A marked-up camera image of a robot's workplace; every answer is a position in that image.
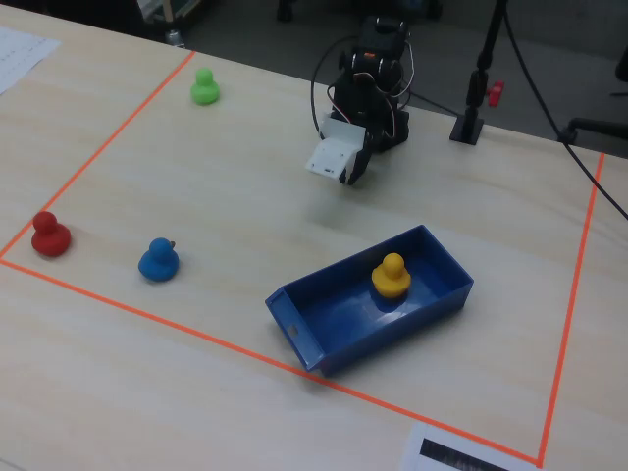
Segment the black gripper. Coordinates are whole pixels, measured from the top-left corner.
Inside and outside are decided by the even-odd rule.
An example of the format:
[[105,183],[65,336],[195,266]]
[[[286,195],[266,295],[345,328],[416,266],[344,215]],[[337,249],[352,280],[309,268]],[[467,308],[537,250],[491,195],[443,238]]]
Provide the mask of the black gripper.
[[352,169],[344,169],[339,176],[339,182],[346,185],[354,185],[365,173],[372,153],[376,152],[382,140],[382,130],[373,128],[365,133],[365,142],[353,160]]

